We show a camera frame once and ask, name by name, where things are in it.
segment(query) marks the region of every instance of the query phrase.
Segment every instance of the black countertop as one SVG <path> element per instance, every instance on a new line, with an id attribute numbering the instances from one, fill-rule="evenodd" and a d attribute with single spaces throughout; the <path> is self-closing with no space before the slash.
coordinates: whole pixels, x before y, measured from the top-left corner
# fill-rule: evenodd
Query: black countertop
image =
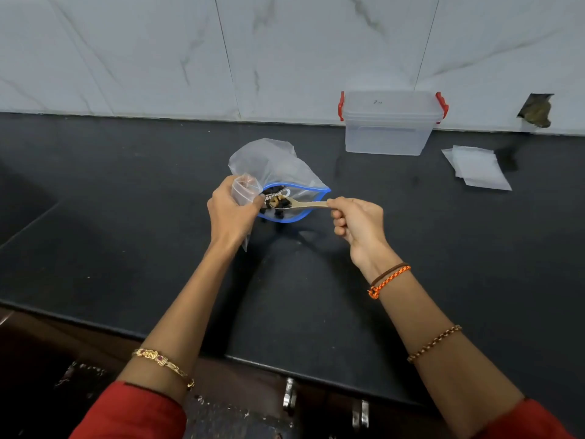
<path id="1" fill-rule="evenodd" d="M 0 223 L 13 233 L 21 223 L 0 248 L 4 305 L 144 338 L 207 247 L 205 203 L 229 156 L 287 140 L 330 196 L 384 207 L 392 247 L 435 302 L 522 391 L 585 433 L 584 139 L 434 132 L 419 157 L 382 157 L 347 153 L 340 127 L 4 114 L 0 129 L 0 197 L 11 204 Z M 513 191 L 465 186 L 441 153 L 452 145 L 503 148 Z M 332 229 L 327 212 L 258 219 L 202 353 L 428 405 Z"/>

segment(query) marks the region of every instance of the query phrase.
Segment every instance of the marble tile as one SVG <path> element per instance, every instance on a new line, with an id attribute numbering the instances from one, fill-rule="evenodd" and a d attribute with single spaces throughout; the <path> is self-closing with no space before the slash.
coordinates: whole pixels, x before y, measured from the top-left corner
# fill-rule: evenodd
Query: marble tile
<path id="1" fill-rule="evenodd" d="M 0 110 L 111 114 L 47 0 L 0 0 Z"/>
<path id="2" fill-rule="evenodd" d="M 120 116 L 238 119 L 215 0 L 50 0 Z"/>
<path id="3" fill-rule="evenodd" d="M 244 120 L 337 123 L 340 92 L 413 89 L 438 0 L 217 0 Z"/>
<path id="4" fill-rule="evenodd" d="M 441 91 L 446 129 L 511 130 L 531 92 L 554 94 L 550 128 L 585 133 L 585 0 L 440 0 L 417 90 Z"/>

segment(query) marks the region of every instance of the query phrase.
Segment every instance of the hand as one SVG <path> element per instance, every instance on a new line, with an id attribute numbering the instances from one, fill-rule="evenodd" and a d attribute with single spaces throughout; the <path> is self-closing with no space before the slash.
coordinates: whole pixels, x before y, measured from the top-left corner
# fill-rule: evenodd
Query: hand
<path id="1" fill-rule="evenodd" d="M 264 196 L 258 195 L 253 203 L 239 206 L 232 198 L 232 183 L 238 176 L 228 176 L 207 202 L 211 219 L 211 244 L 233 250 L 238 249 L 250 232 Z"/>
<path id="2" fill-rule="evenodd" d="M 402 260 L 392 251 L 384 235 L 384 210 L 356 198 L 327 200 L 335 234 L 349 243 L 352 262 L 366 280 L 372 282 Z"/>

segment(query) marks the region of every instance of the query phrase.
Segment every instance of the plastic container lid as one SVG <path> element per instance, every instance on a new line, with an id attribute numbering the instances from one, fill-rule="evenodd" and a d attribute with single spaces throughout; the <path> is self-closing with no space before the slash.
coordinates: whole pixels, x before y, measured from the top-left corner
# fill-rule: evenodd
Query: plastic container lid
<path id="1" fill-rule="evenodd" d="M 348 91 L 340 106 L 348 119 L 429 122 L 440 122 L 449 108 L 441 93 L 426 91 Z"/>

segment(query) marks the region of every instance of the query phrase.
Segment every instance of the gold bracelet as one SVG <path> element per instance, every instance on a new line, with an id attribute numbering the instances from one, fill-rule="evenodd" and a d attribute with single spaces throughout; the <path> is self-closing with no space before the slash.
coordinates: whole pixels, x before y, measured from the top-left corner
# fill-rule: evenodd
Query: gold bracelet
<path id="1" fill-rule="evenodd" d="M 184 371 L 182 371 L 177 365 L 168 360 L 168 357 L 163 356 L 154 349 L 139 348 L 134 350 L 132 352 L 132 355 L 144 359 L 150 359 L 151 361 L 155 361 L 156 363 L 158 363 L 160 366 L 166 366 L 172 369 L 173 371 L 175 371 L 175 373 L 177 373 L 179 376 L 181 376 L 183 379 L 187 381 L 186 384 L 187 390 L 190 390 L 195 386 L 195 381 L 193 380 L 193 378 L 190 379 L 189 376 Z"/>
<path id="2" fill-rule="evenodd" d="M 454 327 L 449 328 L 448 330 L 441 333 L 438 337 L 435 337 L 433 340 L 431 340 L 427 345 L 422 347 L 416 353 L 409 355 L 409 357 L 406 360 L 408 362 L 412 363 L 414 359 L 419 357 L 421 354 L 426 353 L 428 350 L 430 350 L 432 347 L 434 347 L 440 341 L 445 339 L 449 334 L 453 334 L 455 331 L 460 331 L 462 329 L 463 328 L 461 327 L 461 325 L 455 325 Z"/>

